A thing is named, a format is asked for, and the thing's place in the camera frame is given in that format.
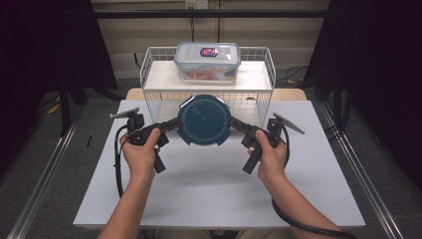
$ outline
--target wall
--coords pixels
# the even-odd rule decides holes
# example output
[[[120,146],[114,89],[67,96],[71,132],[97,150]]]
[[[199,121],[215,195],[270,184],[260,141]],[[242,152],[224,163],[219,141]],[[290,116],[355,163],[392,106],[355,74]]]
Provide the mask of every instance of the wall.
[[[184,9],[184,1],[92,0],[96,10]],[[324,10],[328,0],[218,1],[210,9]],[[177,46],[191,41],[189,19],[99,19],[117,79],[138,77],[133,60],[148,47]],[[196,42],[234,42],[241,47],[269,47],[276,69],[306,66],[311,59],[322,19],[194,19]]]

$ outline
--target teal round lid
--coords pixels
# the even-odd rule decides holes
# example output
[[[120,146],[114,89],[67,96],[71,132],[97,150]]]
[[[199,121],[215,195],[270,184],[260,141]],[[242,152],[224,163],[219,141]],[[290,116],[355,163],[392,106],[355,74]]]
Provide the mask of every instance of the teal round lid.
[[[177,133],[187,143],[220,145],[230,136],[229,107],[211,95],[192,96],[180,105],[183,126]]]

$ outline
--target wrist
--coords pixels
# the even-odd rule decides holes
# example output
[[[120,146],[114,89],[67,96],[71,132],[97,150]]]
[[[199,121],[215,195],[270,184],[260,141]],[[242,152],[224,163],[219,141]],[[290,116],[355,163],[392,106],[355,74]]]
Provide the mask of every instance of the wrist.
[[[139,174],[139,175],[131,175],[129,179],[129,185],[135,187],[144,187],[150,185],[152,180],[155,176],[155,172],[146,173],[146,174]]]
[[[267,187],[271,194],[275,188],[283,187],[289,182],[285,174],[277,174],[277,175],[266,175],[265,177],[261,178],[261,181]]]

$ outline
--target hand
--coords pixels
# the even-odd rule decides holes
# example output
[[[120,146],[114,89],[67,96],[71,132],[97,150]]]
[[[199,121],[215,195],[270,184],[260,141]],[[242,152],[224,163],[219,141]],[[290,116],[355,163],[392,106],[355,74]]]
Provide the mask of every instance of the hand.
[[[155,128],[145,145],[131,144],[128,141],[127,133],[120,138],[123,155],[130,170],[130,181],[145,177],[152,180],[154,177],[155,151],[159,151],[159,148],[155,148],[155,145],[159,137],[160,131]]]
[[[283,141],[280,141],[277,147],[273,148],[261,130],[257,130],[255,136],[263,150],[261,163],[258,168],[258,177],[268,186],[267,184],[270,183],[272,179],[286,177],[286,144]]]

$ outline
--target wire basket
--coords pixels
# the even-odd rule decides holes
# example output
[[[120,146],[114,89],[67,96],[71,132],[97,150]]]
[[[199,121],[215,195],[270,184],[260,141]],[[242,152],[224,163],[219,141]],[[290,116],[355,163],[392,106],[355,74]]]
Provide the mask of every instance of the wire basket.
[[[270,50],[265,47],[240,48],[242,64],[232,83],[186,82],[174,64],[176,47],[151,47],[140,69],[140,85],[153,122],[173,119],[190,96],[213,95],[222,99],[233,117],[254,125],[264,125],[276,82]]]

